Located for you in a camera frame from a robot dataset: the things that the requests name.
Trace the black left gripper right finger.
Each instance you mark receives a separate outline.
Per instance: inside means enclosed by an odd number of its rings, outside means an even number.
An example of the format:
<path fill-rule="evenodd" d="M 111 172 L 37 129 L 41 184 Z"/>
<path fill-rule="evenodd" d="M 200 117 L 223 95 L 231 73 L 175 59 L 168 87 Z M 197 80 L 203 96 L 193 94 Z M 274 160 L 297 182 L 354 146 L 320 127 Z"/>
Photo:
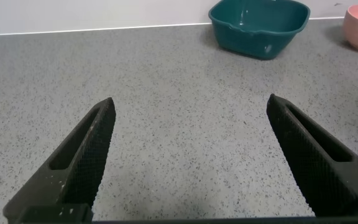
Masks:
<path fill-rule="evenodd" d="M 284 98 L 270 95 L 267 116 L 314 214 L 358 216 L 358 155 Z"/>

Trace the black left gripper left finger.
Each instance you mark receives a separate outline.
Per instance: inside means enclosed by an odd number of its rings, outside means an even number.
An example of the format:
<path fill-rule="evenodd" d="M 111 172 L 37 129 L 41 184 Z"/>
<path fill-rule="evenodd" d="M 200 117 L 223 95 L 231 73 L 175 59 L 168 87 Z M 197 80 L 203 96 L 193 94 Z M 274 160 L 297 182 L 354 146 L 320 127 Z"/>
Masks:
<path fill-rule="evenodd" d="M 9 223 L 91 223 L 116 111 L 111 98 L 95 104 L 8 201 Z"/>

